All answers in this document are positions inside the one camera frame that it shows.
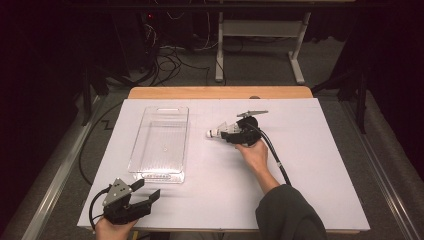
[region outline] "clear plastic object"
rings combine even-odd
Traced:
[[[184,182],[189,109],[148,107],[144,110],[128,171],[146,182]]]

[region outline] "dark background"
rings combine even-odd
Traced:
[[[53,0],[0,3],[0,232],[74,120],[74,100],[82,91],[87,66],[96,64],[127,75],[128,69],[142,68],[148,62],[144,54],[149,49],[144,49],[140,41],[131,44],[131,39],[144,36],[141,29],[137,30],[140,15],[82,14],[60,4]],[[421,178],[423,5],[419,0],[397,1],[395,7],[372,12],[314,13],[305,36],[305,41],[319,42],[329,36],[346,41],[333,76],[357,66],[363,61],[363,54],[371,59],[367,65],[368,87]],[[253,13],[233,17],[252,15],[281,18],[280,14]],[[161,22],[159,14],[154,23],[160,25],[168,41],[190,48],[193,33],[207,35],[204,17],[185,14],[179,22],[171,23]],[[216,18],[217,14],[211,14],[212,23]],[[120,35],[114,26],[118,26]],[[123,47],[122,42],[126,41],[128,44]],[[128,56],[123,54],[125,51],[139,54]],[[99,80],[102,76],[91,79]]]

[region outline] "metal floor strip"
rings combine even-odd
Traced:
[[[75,144],[69,151],[66,158],[63,160],[58,171],[56,172],[56,175],[54,176],[46,194],[44,195],[43,200],[38,206],[34,217],[32,218],[27,230],[25,231],[24,236],[22,237],[23,240],[38,239],[41,236],[41,233],[47,223],[47,220],[49,219],[50,214],[53,211],[53,208],[56,205],[60,194],[62,193],[62,190],[69,177],[69,174],[71,173],[75,160],[78,157],[78,153],[81,150],[82,143],[84,142],[84,139],[87,137],[87,134],[92,127],[93,119],[95,119],[95,117],[97,116],[97,113],[99,112],[99,109],[101,109],[103,103],[104,98],[100,98],[97,96],[94,99],[92,115],[87,125],[80,130]]]
[[[368,155],[368,163],[370,165],[371,172],[374,174],[374,177],[381,189],[381,192],[386,198],[387,204],[389,205],[393,216],[395,217],[400,227],[400,230],[405,236],[405,239],[421,240],[418,231],[416,230],[411,218],[406,212],[402,199],[399,197],[398,193],[391,184],[367,136],[365,134],[362,134],[359,128],[357,127],[355,121],[355,113],[352,109],[352,106],[349,104],[349,102],[341,102],[340,104],[342,106],[343,111],[348,116],[349,121],[353,125],[355,132],[358,135],[358,138],[361,140],[364,150]]]

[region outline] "dark green sleeve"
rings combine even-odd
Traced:
[[[281,185],[269,191],[256,209],[263,240],[327,239],[318,214],[299,191]]]

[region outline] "person's left hand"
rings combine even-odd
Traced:
[[[138,219],[129,222],[125,225],[113,225],[106,218],[101,217],[96,224],[96,239],[97,240],[126,240],[128,234]]]

